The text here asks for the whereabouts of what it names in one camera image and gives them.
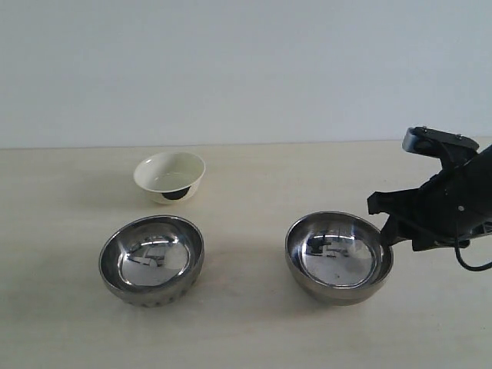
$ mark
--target bowl rim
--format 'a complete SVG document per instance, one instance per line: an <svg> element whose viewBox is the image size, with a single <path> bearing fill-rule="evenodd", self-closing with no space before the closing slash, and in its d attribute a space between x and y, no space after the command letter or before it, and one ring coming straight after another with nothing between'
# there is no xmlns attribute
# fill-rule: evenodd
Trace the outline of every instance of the bowl rim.
<svg viewBox="0 0 492 369"><path fill-rule="evenodd" d="M200 258L203 257L203 254L204 254L204 247L205 247L205 243L204 243L204 238L203 238L203 234L200 232L200 229L198 229L198 227L196 225L194 225L191 221L189 221L188 219L185 219L183 217L180 217L178 215L170 215L170 214L157 214L157 215L149 215L147 217L143 217L143 218L139 218L139 219L135 219L134 221L131 221L127 224L125 224L124 226L120 227L116 232L114 232L110 238L108 238L108 240L105 242L104 246L102 247L101 249L101 252L99 253L99 258L98 258L98 268L99 268L99 274L101 275L101 278L102 280L108 285L108 286L111 286L111 288L115 289L116 291L120 291L120 292L125 292L125 293L129 293L129 294L138 294L138 292L134 292L134 291L128 291L128 290L125 290L125 289L121 289L117 286L115 286L114 284L112 284L110 281L108 281L108 279L106 278L104 272L102 271L102 267L101 267L101 264L102 264L102 255L105 253L106 251L106 248L109 246L109 244L115 239L115 237L117 237L120 233L122 233L126 228L134 225L134 224L137 224L141 221L148 221L148 220L151 220L151 219L158 219L158 218L171 218L171 219L175 219L175 220L178 220L178 221L183 221L184 223L190 225L198 234L198 237L200 238L200 242L201 242L201 252L200 254L198 255L197 257L197 260L199 260ZM159 284L157 286L152 286L152 290L153 291L159 291L163 288L166 288L168 286L168 282L169 281L166 281L165 283L163 284Z"/></svg>
<svg viewBox="0 0 492 369"><path fill-rule="evenodd" d="M160 157L160 156L172 157L175 155L182 155L182 154L197 158L201 162L201 165L202 165L200 175L196 179L194 179L192 182L190 182L189 184L186 184L186 185L181 186L181 187L173 188L172 190L162 191L162 190L154 190L152 188L148 188L148 187L144 186L142 183L140 183L140 181L137 179L137 175L136 175L137 170L144 167L149 160L152 160L152 159ZM207 171L207 165L205 164L205 160L200 155L197 155L197 154L195 154L193 152L189 152L189 151L161 151L161 152L158 152L156 154L153 154L153 155L145 158L144 160L140 161L137 164L137 166L135 167L135 169L133 171L133 181L135 182L135 184L138 187L140 187L146 191L154 192L154 193L158 193L158 194L167 194L169 192L176 192L176 191L184 190L185 188L191 187L192 185L196 184L197 182L199 182L203 178L206 171Z"/></svg>
<svg viewBox="0 0 492 369"><path fill-rule="evenodd" d="M289 238L289 235L291 234L291 232L294 230L294 228L299 225L299 223L301 223L302 221L304 221L305 219L309 218L310 216L313 216L313 215L317 215L317 214L337 214L337 215L343 215L343 216L347 216L349 218L353 218L355 220L358 220L358 221L362 221L363 223L365 223L366 225L368 225L369 227L373 228L377 234L381 234L381 231L379 230L378 227L376 227L374 224L370 223L369 221L365 220L364 218L362 217L359 217L357 215L354 215L354 214L351 214L351 213L347 213L345 211L314 211L312 213L309 213L309 214L306 214L304 215L303 217L299 218L296 220L296 222L294 222L288 229L288 232L287 234L285 235L285 246L284 246L284 252L285 254L288 256L287 257L287 260L288 260L288 263L295 268L295 270L304 275L306 278L308 278L310 281L312 281L313 283L317 284L317 285L320 285L324 288L332 288L334 290L349 290L349 291L362 291L364 289L368 289L368 288L372 288L373 286L375 285L378 285L378 284L381 284L384 282L384 280L386 279L386 277L390 274L391 272L391 269L393 268L393 261L394 261L394 256L393 256L393 248L391 246L388 246L387 247L387 253L389 254L389 266L387 268L387 270L383 273L383 274L379 274L376 276L376 279L371 282L370 284L362 284L362 285L358 285L356 287L351 287L351 286L344 286L344 285L336 285L336 284L327 284L327 283L324 283L323 281L319 281L318 279L315 279L315 278L312 278L308 275L306 275L305 273L303 273L301 271L300 268L297 268L294 263L292 262L292 259L291 259L291 256L290 256L290 253L288 252L288 238Z"/></svg>

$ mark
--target robotic arm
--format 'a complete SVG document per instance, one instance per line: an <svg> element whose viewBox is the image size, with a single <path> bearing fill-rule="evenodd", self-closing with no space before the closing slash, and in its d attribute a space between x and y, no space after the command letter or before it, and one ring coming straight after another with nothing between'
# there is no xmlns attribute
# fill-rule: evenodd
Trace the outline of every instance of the robotic arm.
<svg viewBox="0 0 492 369"><path fill-rule="evenodd" d="M454 248L467 270L492 268L492 262L470 266L460 255L473 238L492 234L492 145L480 154L478 147L461 135L408 129L403 149L440 159L442 170L419 188L374 192L367 199L369 214L389 214L381 230L382 245L411 240L414 251Z"/></svg>

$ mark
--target beige tabletop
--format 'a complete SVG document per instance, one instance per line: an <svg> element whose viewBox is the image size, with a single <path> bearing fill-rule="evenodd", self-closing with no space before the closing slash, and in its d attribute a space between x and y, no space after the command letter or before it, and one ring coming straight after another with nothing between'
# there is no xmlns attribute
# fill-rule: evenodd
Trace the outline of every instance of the beige tabletop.
<svg viewBox="0 0 492 369"><path fill-rule="evenodd" d="M1 368L490 366L492 272L465 271L451 249L395 246L387 283L350 307L313 301L284 260L298 218L346 211L381 227L367 197L421 185L438 160L399 141L190 147L207 163L197 194L153 204L132 172L170 149L0 151ZM186 296L145 309L105 289L98 256L152 214L194 222L205 261ZM491 245L475 241L464 258L489 261Z"/></svg>

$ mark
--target stainless steel bowl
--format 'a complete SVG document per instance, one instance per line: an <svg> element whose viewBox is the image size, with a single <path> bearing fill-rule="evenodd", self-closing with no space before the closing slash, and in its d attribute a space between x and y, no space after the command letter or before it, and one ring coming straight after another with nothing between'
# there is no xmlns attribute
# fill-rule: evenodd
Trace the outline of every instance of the stainless steel bowl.
<svg viewBox="0 0 492 369"><path fill-rule="evenodd" d="M294 279L314 298L356 304L379 290L393 266L393 251L364 219L337 211L309 214L292 225L285 255Z"/></svg>
<svg viewBox="0 0 492 369"><path fill-rule="evenodd" d="M101 251L99 271L109 291L123 301L154 307L184 295L203 260L198 228L180 217L156 215L113 234Z"/></svg>

